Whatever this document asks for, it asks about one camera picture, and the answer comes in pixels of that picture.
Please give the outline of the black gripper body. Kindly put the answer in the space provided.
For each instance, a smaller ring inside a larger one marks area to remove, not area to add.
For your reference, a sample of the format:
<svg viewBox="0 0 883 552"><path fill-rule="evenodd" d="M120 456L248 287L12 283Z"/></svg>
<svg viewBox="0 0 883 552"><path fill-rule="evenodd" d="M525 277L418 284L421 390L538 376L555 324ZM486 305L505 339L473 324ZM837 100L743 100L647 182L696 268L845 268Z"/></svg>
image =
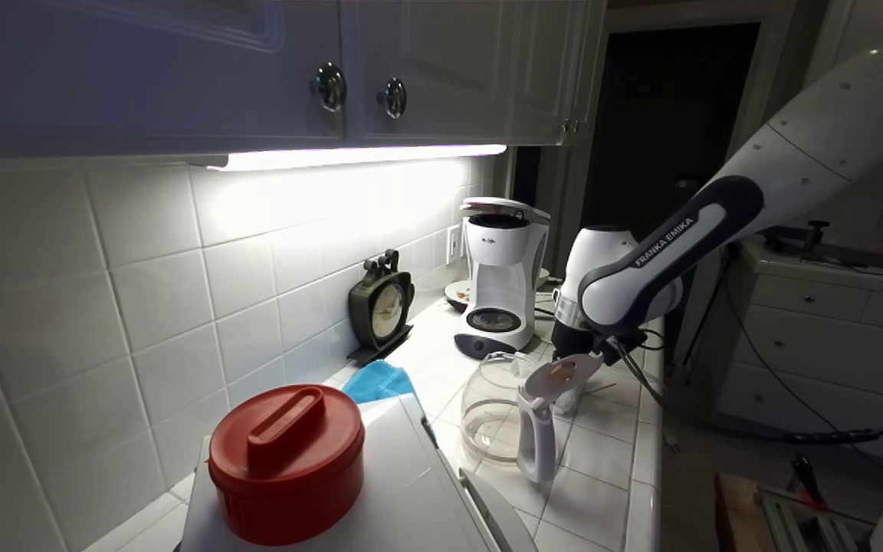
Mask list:
<svg viewBox="0 0 883 552"><path fill-rule="evenodd" d="M602 356L604 352L604 340L591 332L582 327L569 327L569 324L555 324L552 327L552 356L563 359L563 356Z"/></svg>

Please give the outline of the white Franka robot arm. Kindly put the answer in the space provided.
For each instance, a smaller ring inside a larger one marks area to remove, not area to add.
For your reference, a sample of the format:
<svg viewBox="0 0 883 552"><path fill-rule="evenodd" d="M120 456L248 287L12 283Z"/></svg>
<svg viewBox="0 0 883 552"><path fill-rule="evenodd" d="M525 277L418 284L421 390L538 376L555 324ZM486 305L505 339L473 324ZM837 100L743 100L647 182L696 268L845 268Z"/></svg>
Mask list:
<svg viewBox="0 0 883 552"><path fill-rule="evenodd" d="M582 226L557 287L555 356L615 363L637 327L677 307L705 256L830 201L883 164L883 43L863 49L775 112L681 210L628 251Z"/></svg>

